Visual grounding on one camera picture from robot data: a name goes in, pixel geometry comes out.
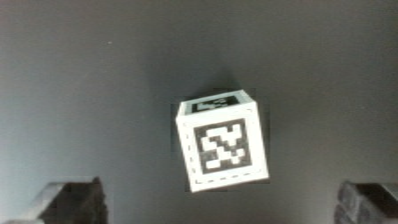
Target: dark gray surface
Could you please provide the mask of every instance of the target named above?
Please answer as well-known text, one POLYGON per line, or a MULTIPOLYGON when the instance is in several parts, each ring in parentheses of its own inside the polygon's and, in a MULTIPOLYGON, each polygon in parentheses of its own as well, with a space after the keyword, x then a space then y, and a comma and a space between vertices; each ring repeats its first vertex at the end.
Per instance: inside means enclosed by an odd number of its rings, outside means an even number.
POLYGON ((0 220, 99 176, 111 223, 332 223, 337 186, 398 180, 396 1, 0 2, 0 220), (269 102, 269 184, 184 192, 170 103, 269 102))

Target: white block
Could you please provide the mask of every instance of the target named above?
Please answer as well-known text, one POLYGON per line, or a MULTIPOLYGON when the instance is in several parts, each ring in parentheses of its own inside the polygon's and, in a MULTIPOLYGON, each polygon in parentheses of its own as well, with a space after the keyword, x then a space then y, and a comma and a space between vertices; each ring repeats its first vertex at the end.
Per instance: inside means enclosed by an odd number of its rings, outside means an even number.
POLYGON ((268 179, 257 104, 245 91, 181 102, 175 123, 191 192, 268 179))

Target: block top face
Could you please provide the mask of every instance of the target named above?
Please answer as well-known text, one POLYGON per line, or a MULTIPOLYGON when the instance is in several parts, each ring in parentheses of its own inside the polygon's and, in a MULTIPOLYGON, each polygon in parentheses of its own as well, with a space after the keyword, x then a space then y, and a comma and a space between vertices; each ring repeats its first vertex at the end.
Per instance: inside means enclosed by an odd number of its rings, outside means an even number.
POLYGON ((207 112, 213 109, 253 102, 243 90, 216 94, 181 102, 179 116, 207 112))

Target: block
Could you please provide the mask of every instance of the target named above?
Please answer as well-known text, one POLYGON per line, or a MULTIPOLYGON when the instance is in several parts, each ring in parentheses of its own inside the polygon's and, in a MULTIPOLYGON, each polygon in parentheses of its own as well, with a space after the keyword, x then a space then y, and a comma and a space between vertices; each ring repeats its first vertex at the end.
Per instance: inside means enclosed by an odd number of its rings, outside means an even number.
POLYGON ((383 183, 381 188, 388 192, 394 200, 398 201, 398 183, 383 183))
POLYGON ((344 181, 339 186, 337 200, 340 209, 346 212, 346 216, 349 217, 351 221, 356 222, 358 205, 364 200, 364 195, 358 192, 356 185, 348 181, 344 181))
POLYGON ((181 102, 175 124, 189 191, 268 179, 257 104, 245 91, 181 102))
POLYGON ((333 224, 355 224, 346 215, 340 205, 335 206, 333 210, 333 224))
POLYGON ((65 183, 37 218, 46 224, 106 224, 106 217, 99 179, 92 183, 65 183))
POLYGON ((358 184, 365 197, 358 206, 358 224, 398 224, 398 200, 381 184, 358 184))
POLYGON ((33 202, 30 203, 28 210, 21 215, 22 219, 33 220, 38 217, 38 214, 47 208, 49 203, 58 195, 63 185, 65 183, 47 183, 38 195, 35 196, 33 202))

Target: black square pattern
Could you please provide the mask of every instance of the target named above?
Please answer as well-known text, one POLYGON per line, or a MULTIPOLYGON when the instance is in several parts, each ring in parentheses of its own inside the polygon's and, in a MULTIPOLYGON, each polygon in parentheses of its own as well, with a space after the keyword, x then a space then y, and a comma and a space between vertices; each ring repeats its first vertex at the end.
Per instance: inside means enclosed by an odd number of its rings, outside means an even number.
POLYGON ((252 165, 245 120, 193 128, 202 174, 252 165))
POLYGON ((200 103, 191 104, 191 113, 216 109, 220 107, 227 107, 230 105, 236 105, 237 103, 239 102, 237 102, 236 96, 229 96, 214 100, 207 100, 200 103))

